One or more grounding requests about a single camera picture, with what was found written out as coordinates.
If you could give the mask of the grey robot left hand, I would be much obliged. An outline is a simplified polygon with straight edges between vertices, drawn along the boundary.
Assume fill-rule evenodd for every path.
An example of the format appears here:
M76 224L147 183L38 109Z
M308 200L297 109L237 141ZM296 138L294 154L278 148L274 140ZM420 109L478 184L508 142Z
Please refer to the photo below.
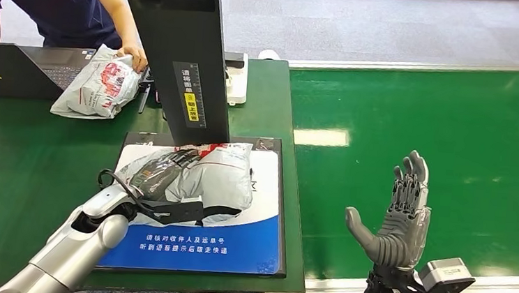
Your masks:
M132 175L128 185L146 201L180 202L183 197L172 184L180 182L183 173L200 158L198 152L192 149L180 149L153 157Z

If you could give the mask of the person's left hand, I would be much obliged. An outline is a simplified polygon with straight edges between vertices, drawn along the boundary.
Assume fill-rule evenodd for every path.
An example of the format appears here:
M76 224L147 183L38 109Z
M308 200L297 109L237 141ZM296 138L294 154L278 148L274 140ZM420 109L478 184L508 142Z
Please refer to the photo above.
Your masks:
M123 46L116 52L118 57L131 56L132 69L136 73L141 73L147 66L148 60L144 50L134 43L124 43Z

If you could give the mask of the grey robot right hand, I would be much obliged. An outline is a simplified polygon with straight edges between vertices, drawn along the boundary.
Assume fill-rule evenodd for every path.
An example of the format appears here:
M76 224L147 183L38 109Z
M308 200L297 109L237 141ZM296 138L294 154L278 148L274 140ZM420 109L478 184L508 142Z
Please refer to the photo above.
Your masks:
M354 207L345 208L345 222L376 265L413 269L423 254L430 223L431 208L427 205L430 174L425 158L415 150L393 172L391 200L379 231L371 232Z

